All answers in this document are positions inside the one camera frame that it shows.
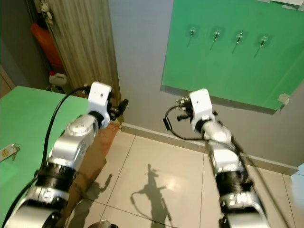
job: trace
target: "black wire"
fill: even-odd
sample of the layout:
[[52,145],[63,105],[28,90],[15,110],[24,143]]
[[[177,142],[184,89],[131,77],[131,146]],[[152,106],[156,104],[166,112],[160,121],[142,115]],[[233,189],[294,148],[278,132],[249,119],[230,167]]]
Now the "black wire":
[[[56,114],[59,110],[59,108],[61,107],[61,105],[64,103],[64,101],[71,95],[73,95],[74,93],[76,93],[77,91],[79,90],[85,90],[86,92],[89,92],[90,90],[90,87],[89,86],[84,86],[84,87],[80,87],[80,88],[77,88],[75,90],[73,90],[71,93],[65,95],[64,98],[62,98],[62,100],[59,102],[59,104],[57,105],[57,107],[55,108],[54,112],[53,112],[53,115],[52,115],[52,118],[50,120],[50,123],[48,125],[48,128],[47,128],[47,134],[46,134],[46,137],[45,137],[45,140],[44,140],[44,148],[43,148],[43,155],[42,155],[42,161],[41,161],[41,165],[40,165],[40,168],[38,170],[41,171],[43,168],[45,168],[45,165],[47,163],[47,155],[48,155],[48,139],[49,139],[49,135],[51,133],[51,130],[52,130],[52,126],[53,126],[53,123],[54,123],[54,120],[55,120],[55,117],[56,117]],[[13,203],[11,204],[9,210],[8,210],[8,213],[6,214],[5,216],[5,219],[3,221],[3,224],[2,224],[2,228],[4,228],[6,222],[8,221],[8,219],[10,218],[16,204],[18,203],[18,201],[20,200],[20,198],[23,196],[23,194],[26,192],[26,190],[37,180],[37,173],[35,174],[35,177],[21,190],[21,192],[18,194],[18,196],[15,198],[15,200],[13,201]]]
[[263,178],[261,172],[257,169],[257,167],[256,167],[256,165],[254,164],[254,162],[251,160],[251,158],[248,157],[248,155],[247,155],[243,150],[242,150],[242,151],[237,151],[235,148],[233,148],[233,147],[230,146],[229,144],[224,143],[224,142],[219,142],[219,141],[216,141],[216,140],[213,140],[213,139],[204,139],[203,137],[201,137],[201,138],[186,138],[186,137],[183,137],[183,136],[181,136],[181,135],[179,135],[179,134],[177,134],[176,132],[173,131],[172,125],[171,125],[170,120],[169,120],[169,118],[168,118],[168,114],[169,114],[173,109],[178,108],[178,107],[179,107],[179,105],[175,105],[175,106],[169,108],[168,111],[167,111],[166,114],[165,114],[165,119],[167,120],[167,123],[168,123],[168,125],[169,125],[169,127],[170,127],[170,128],[169,128],[169,131],[171,131],[172,134],[174,134],[176,137],[181,138],[181,139],[184,139],[184,140],[189,140],[189,141],[203,141],[203,142],[205,142],[205,143],[214,142],[214,143],[218,143],[218,144],[224,146],[226,149],[229,149],[229,150],[233,151],[233,152],[236,153],[237,155],[240,155],[240,153],[242,153],[242,154],[244,155],[244,157],[249,161],[249,163],[251,164],[251,166],[253,166],[253,168],[254,168],[255,172],[257,173],[259,179],[262,181],[262,184],[264,185],[264,188],[266,189],[267,194],[269,195],[269,197],[270,197],[272,203],[274,204],[275,209],[276,209],[277,212],[279,213],[281,219],[282,219],[283,222],[285,223],[285,226],[286,226],[287,228],[290,228],[290,226],[289,226],[289,224],[288,224],[288,222],[287,222],[286,217],[283,215],[283,213],[282,213],[282,211],[281,211],[281,209],[280,209],[278,203],[276,202],[275,198],[273,197],[272,193],[270,192],[270,189],[268,188],[268,186],[267,186],[267,184],[266,184],[266,181],[265,181],[265,179]]

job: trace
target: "green wall panel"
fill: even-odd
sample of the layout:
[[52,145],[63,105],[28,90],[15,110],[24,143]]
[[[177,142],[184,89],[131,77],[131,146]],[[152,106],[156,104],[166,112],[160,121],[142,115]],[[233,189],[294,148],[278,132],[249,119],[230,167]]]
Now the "green wall panel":
[[[263,35],[269,40],[255,57]],[[175,0],[163,85],[207,88],[212,96],[277,110],[278,96],[292,94],[303,79],[304,12],[255,0]]]

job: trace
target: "silver robotic arm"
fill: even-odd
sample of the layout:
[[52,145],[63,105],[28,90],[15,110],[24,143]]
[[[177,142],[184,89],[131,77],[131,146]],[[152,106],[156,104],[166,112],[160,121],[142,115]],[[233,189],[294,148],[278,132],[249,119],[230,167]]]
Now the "silver robotic arm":
[[[193,131],[199,132],[209,150],[209,158],[219,192],[219,204],[224,217],[219,220],[221,228],[269,228],[265,208],[257,195],[253,181],[240,156],[240,149],[230,130],[217,122],[216,112],[207,89],[201,89],[178,101],[185,114],[178,121],[190,118]],[[182,139],[172,129],[168,112],[164,118],[167,130]]]
[[52,228],[60,219],[69,198],[69,189],[76,177],[87,148],[100,128],[106,128],[125,110],[128,101],[118,108],[110,103],[111,87],[99,82],[91,86],[88,114],[69,123],[57,139],[47,164],[37,174],[24,199],[14,209],[5,228]]

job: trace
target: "key tag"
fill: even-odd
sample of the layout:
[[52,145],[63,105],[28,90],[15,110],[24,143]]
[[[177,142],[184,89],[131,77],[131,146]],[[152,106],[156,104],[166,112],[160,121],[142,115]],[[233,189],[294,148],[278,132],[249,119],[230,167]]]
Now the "key tag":
[[4,159],[12,156],[12,160],[15,160],[17,152],[20,150],[18,143],[12,143],[0,151],[0,162]]

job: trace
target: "green table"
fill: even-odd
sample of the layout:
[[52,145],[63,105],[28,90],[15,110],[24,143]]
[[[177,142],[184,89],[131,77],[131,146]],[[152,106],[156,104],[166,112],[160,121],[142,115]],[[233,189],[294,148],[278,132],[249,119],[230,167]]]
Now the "green table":
[[[17,86],[0,100],[0,148],[19,143],[14,161],[0,163],[0,223],[22,188],[40,166],[44,138],[53,111],[64,95]],[[86,113],[87,99],[69,97],[61,106],[53,124],[48,151],[66,125]]]

